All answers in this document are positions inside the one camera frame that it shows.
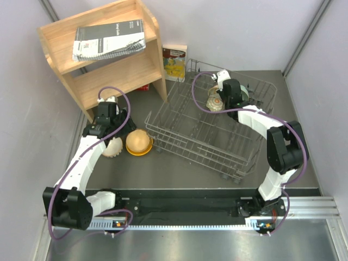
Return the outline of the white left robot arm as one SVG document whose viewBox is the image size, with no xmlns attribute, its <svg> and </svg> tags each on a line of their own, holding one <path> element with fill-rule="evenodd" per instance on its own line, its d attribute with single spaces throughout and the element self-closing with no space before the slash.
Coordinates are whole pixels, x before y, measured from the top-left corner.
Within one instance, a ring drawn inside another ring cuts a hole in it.
<svg viewBox="0 0 348 261">
<path fill-rule="evenodd" d="M 99 100 L 95 122 L 84 128 L 68 169 L 55 186 L 47 187 L 42 194 L 52 226 L 86 230 L 92 219 L 104 211 L 113 216 L 123 211 L 123 202 L 114 192 L 86 196 L 85 191 L 99 157 L 118 156 L 123 149 L 122 136 L 135 129 L 128 110 L 119 107 L 117 98 Z"/>
</svg>

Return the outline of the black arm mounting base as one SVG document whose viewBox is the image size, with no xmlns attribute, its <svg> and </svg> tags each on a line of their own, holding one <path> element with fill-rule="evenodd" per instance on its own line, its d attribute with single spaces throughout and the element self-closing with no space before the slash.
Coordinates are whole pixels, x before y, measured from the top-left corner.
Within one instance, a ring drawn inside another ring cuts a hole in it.
<svg viewBox="0 0 348 261">
<path fill-rule="evenodd" d="M 106 216 L 132 218 L 133 226 L 244 225 L 259 216 L 275 223 L 285 214 L 282 199 L 268 212 L 241 213 L 250 207 L 256 189 L 114 189 L 115 207 Z"/>
</svg>

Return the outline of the pale green ceramic bowl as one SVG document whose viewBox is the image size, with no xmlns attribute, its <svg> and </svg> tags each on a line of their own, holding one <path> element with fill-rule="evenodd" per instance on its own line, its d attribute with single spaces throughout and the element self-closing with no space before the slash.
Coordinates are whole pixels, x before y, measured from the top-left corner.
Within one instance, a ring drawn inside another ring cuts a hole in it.
<svg viewBox="0 0 348 261">
<path fill-rule="evenodd" d="M 240 90 L 241 90 L 242 100 L 248 101 L 250 99 L 248 89 L 244 87 L 243 85 L 241 85 Z"/>
</svg>

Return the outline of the yellow plastic bowl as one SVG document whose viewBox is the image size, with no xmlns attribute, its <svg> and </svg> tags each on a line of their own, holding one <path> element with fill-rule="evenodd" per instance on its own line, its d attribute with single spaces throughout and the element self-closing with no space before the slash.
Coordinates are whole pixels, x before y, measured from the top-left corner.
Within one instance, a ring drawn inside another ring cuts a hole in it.
<svg viewBox="0 0 348 261">
<path fill-rule="evenodd" d="M 148 145 L 148 147 L 141 151 L 141 152 L 135 152 L 135 151 L 132 151 L 130 148 L 128 148 L 128 146 L 126 145 L 126 150 L 128 151 L 128 153 L 130 153 L 131 155 L 133 156 L 137 156 L 137 157 L 140 157 L 140 156 L 144 156 L 146 155 L 153 147 L 153 139 L 150 139 L 150 143 Z"/>
</svg>

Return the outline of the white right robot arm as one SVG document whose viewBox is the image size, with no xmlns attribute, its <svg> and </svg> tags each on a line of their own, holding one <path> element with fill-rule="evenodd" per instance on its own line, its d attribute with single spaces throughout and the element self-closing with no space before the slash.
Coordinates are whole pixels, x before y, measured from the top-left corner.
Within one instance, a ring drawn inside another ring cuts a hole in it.
<svg viewBox="0 0 348 261">
<path fill-rule="evenodd" d="M 250 127 L 266 140 L 266 157 L 269 170 L 264 181 L 252 197 L 250 207 L 243 206 L 241 213 L 248 216 L 257 212 L 266 215 L 282 195 L 282 189 L 300 167 L 307 166 L 307 145 L 299 122 L 285 122 L 263 112 L 243 98 L 241 85 L 236 79 L 217 80 L 220 95 L 229 117 Z"/>
</svg>

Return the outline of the floral patterned ceramic bowl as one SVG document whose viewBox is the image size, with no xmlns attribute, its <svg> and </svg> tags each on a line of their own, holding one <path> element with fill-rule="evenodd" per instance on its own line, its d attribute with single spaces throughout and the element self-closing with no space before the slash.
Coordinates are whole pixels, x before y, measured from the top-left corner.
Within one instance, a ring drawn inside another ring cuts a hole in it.
<svg viewBox="0 0 348 261">
<path fill-rule="evenodd" d="M 206 101 L 206 107 L 210 111 L 222 111 L 224 109 L 224 104 L 220 98 L 209 96 Z"/>
</svg>

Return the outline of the small red object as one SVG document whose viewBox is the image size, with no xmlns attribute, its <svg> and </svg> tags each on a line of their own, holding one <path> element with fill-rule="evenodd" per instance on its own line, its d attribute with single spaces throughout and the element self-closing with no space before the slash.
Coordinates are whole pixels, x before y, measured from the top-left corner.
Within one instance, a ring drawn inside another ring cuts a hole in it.
<svg viewBox="0 0 348 261">
<path fill-rule="evenodd" d="M 149 84 L 146 84 L 146 85 L 144 85 L 142 87 L 137 88 L 138 91 L 149 91 L 149 89 L 150 89 L 150 85 Z"/>
</svg>

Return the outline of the colourful paperback book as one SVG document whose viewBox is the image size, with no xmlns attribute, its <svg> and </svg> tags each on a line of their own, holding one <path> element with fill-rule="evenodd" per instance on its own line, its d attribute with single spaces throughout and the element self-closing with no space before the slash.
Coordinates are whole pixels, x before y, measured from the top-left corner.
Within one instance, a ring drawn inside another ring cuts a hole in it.
<svg viewBox="0 0 348 261">
<path fill-rule="evenodd" d="M 187 61 L 187 45 L 163 45 L 165 79 L 184 81 Z"/>
</svg>

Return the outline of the beige bird-pattern bowl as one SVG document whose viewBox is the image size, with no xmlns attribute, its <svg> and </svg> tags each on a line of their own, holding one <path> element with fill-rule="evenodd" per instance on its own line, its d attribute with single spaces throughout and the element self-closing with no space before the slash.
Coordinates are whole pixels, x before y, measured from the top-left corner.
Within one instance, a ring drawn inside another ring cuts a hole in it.
<svg viewBox="0 0 348 261">
<path fill-rule="evenodd" d="M 136 129 L 126 137 L 126 145 L 133 152 L 143 152 L 150 145 L 150 137 L 143 129 Z"/>
</svg>

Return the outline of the wooden two-tier shelf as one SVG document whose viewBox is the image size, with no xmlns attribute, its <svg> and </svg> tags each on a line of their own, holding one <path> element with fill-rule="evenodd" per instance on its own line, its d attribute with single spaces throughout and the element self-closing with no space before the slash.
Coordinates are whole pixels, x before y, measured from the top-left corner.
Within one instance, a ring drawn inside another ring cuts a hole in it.
<svg viewBox="0 0 348 261">
<path fill-rule="evenodd" d="M 75 62 L 72 46 L 77 28 L 141 19 L 145 29 L 146 48 L 127 58 L 74 77 L 71 73 L 91 65 L 91 61 Z M 38 28 L 46 60 L 89 121 L 97 106 L 97 94 L 105 86 L 114 86 L 124 93 L 152 83 L 158 94 L 167 100 L 163 51 L 159 25 L 142 1 L 116 1 L 99 8 L 65 18 Z"/>
</svg>

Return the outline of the grey wire dish rack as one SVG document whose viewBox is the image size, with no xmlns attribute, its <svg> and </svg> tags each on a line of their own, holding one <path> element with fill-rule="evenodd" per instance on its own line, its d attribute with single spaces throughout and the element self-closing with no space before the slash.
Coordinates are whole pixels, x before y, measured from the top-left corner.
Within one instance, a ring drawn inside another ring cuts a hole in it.
<svg viewBox="0 0 348 261">
<path fill-rule="evenodd" d="M 167 101 L 150 112 L 145 127 L 160 152 L 169 152 L 191 163 L 217 172 L 222 178 L 239 184 L 247 176 L 269 168 L 266 141 L 250 127 L 237 123 L 227 114 L 208 114 L 208 91 L 216 85 L 202 71 L 216 73 L 220 67 L 190 59 L 185 79 L 176 80 Z"/>
</svg>

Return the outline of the black-white striped bowl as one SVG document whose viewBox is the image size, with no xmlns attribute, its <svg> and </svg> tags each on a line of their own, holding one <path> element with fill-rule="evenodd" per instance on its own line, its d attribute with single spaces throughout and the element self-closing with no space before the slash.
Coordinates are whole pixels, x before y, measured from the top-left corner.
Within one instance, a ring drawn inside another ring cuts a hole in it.
<svg viewBox="0 0 348 261">
<path fill-rule="evenodd" d="M 108 158 L 113 158 L 118 156 L 123 149 L 123 141 L 121 138 L 113 138 L 109 141 L 109 144 L 103 151 L 102 155 Z"/>
</svg>

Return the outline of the grey spiral-bound manual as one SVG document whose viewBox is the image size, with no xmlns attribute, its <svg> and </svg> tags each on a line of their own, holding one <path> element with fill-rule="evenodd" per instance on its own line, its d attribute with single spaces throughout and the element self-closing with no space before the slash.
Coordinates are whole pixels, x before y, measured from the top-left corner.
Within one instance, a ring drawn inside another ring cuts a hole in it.
<svg viewBox="0 0 348 261">
<path fill-rule="evenodd" d="M 75 62 L 111 59 L 140 52 L 145 47 L 142 19 L 79 27 L 72 59 Z"/>
</svg>

